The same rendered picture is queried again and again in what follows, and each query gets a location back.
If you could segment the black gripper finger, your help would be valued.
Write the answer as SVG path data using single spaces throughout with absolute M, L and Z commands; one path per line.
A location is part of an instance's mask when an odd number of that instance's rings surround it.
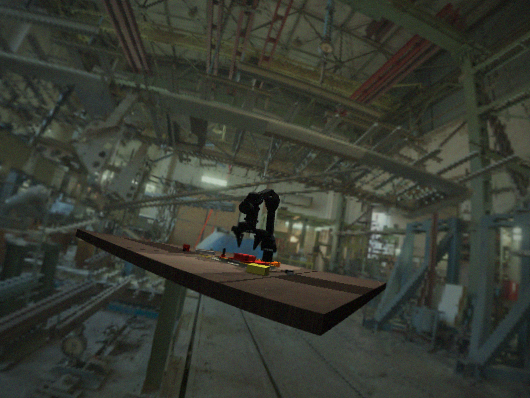
M 254 235 L 253 250 L 255 250 L 257 248 L 257 246 L 263 240 L 263 238 L 265 238 L 265 237 Z
M 233 232 L 237 239 L 237 246 L 240 247 L 244 234 Z

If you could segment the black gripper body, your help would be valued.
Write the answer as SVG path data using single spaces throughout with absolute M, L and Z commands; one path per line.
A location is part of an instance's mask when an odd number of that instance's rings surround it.
M 251 231 L 250 229 L 249 230 L 246 230 L 246 231 L 243 231 L 241 229 L 238 229 L 238 226 L 233 226 L 231 228 L 231 231 L 233 232 L 236 232 L 236 233 L 253 233 L 253 234 L 256 234 L 257 236 L 262 236 L 262 237 L 268 237 L 268 232 L 266 230 L 263 230 L 263 229 L 256 229 L 256 224 L 258 223 L 258 220 L 256 217 L 252 217 L 252 216 L 246 216 L 246 218 L 244 218 L 244 220 L 246 222 L 251 222 L 252 220 L 254 221 L 254 230 Z

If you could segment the yellow rectangular block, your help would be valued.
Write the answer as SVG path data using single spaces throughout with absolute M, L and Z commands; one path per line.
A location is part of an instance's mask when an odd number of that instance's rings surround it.
M 269 273 L 270 266 L 260 265 L 260 264 L 247 264 L 246 272 L 266 275 Z

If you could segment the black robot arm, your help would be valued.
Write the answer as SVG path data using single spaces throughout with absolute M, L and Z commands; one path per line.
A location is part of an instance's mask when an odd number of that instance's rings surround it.
M 246 216 L 252 216 L 258 218 L 259 205 L 265 201 L 265 206 L 267 208 L 267 222 L 266 222 L 266 231 L 268 232 L 268 237 L 263 238 L 261 242 L 261 251 L 263 251 L 263 257 L 260 259 L 265 262 L 274 262 L 272 261 L 273 252 L 277 251 L 275 238 L 273 235 L 274 232 L 274 221 L 275 221 L 275 211 L 279 207 L 280 198 L 278 194 L 274 192 L 273 189 L 264 189 L 260 192 L 250 192 L 246 199 L 239 205 L 239 211 L 246 214 Z M 238 229 L 243 231 L 254 230 L 254 221 L 251 222 L 238 222 Z M 267 250 L 265 250 L 267 249 Z M 270 251 L 269 251 L 270 250 Z

